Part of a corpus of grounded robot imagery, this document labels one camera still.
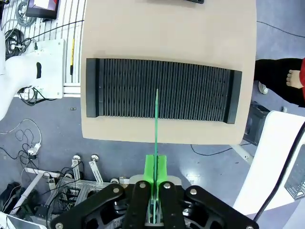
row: black pants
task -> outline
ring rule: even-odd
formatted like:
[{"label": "black pants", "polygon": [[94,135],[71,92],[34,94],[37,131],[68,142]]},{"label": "black pants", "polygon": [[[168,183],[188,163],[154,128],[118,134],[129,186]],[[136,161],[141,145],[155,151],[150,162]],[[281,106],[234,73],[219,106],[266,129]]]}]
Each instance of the black pants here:
[{"label": "black pants", "polygon": [[286,101],[305,107],[303,90],[286,85],[289,70],[301,70],[302,59],[258,60],[254,80],[258,80]]}]

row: white plug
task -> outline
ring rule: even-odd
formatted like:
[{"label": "white plug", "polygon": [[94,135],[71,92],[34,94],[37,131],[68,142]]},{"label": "white plug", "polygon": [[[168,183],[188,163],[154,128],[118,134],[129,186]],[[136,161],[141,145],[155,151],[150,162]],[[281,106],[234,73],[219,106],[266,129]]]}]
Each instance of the white plug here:
[{"label": "white plug", "polygon": [[28,150],[28,153],[29,153],[30,155],[37,155],[40,146],[41,146],[40,143],[36,143],[36,145],[35,145],[34,147],[31,147],[31,148]]}]

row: person's hand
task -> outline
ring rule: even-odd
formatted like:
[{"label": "person's hand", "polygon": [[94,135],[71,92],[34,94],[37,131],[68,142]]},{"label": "person's hand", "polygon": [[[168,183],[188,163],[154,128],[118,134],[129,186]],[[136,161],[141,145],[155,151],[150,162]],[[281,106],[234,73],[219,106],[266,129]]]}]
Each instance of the person's hand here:
[{"label": "person's hand", "polygon": [[287,86],[295,87],[300,89],[303,87],[300,81],[300,71],[298,70],[289,70],[289,74],[287,75]]}]

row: white mounting plate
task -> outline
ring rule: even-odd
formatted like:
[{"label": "white mounting plate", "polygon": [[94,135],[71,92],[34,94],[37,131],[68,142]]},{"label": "white mounting plate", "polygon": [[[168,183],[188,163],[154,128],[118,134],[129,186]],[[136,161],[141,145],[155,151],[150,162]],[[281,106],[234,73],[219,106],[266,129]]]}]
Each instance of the white mounting plate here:
[{"label": "white mounting plate", "polygon": [[41,64],[41,78],[33,85],[40,93],[48,99],[61,99],[63,97],[64,76],[64,39],[37,42],[37,50],[34,50],[35,42],[32,42],[25,52],[25,56],[35,59]]}]

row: red shirt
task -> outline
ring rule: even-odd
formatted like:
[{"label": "red shirt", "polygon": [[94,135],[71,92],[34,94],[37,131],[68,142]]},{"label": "red shirt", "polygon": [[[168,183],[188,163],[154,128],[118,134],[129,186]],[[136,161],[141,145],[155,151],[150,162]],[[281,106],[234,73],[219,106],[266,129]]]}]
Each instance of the red shirt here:
[{"label": "red shirt", "polygon": [[302,61],[301,72],[300,72],[300,82],[304,86],[304,87],[302,87],[302,90],[303,90],[303,97],[305,99],[305,58]]}]

